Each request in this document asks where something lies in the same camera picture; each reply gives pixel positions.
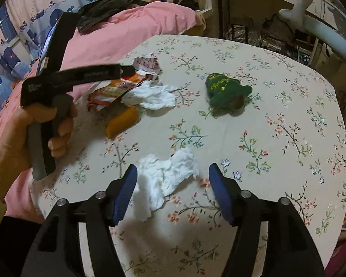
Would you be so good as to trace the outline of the left hand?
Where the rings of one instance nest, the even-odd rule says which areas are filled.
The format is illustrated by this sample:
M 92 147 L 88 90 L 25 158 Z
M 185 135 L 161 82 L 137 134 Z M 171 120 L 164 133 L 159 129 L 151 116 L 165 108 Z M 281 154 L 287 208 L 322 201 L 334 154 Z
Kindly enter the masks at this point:
M 6 124 L 0 138 L 0 200 L 20 175 L 32 167 L 27 147 L 27 127 L 55 118 L 57 108 L 38 103 L 19 108 Z

